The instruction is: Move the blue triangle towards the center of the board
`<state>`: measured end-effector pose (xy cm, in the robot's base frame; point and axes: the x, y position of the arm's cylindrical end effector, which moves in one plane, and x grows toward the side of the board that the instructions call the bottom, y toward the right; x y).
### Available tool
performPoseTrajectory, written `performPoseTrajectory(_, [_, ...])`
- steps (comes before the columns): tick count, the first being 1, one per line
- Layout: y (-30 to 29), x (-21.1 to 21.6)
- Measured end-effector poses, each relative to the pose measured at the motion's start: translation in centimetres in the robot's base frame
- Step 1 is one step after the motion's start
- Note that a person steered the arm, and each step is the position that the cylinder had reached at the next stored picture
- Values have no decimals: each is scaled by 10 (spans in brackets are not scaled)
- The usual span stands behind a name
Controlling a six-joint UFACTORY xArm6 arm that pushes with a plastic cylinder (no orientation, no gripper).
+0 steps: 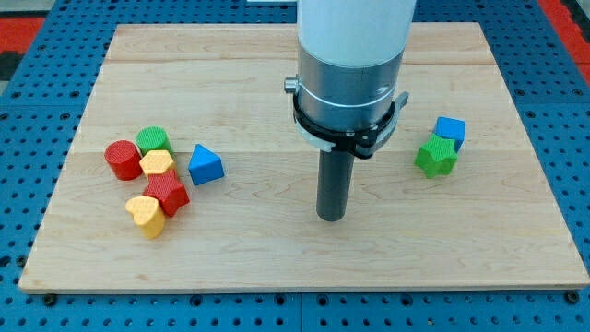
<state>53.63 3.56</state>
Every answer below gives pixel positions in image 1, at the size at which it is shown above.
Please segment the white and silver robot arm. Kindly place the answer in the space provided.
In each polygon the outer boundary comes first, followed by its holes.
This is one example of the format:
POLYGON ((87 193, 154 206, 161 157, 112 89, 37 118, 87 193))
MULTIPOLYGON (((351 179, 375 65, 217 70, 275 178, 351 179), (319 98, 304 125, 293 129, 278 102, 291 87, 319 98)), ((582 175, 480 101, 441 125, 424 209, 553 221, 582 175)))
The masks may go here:
POLYGON ((337 132, 388 112, 416 0, 299 0, 298 73, 284 89, 313 123, 337 132))

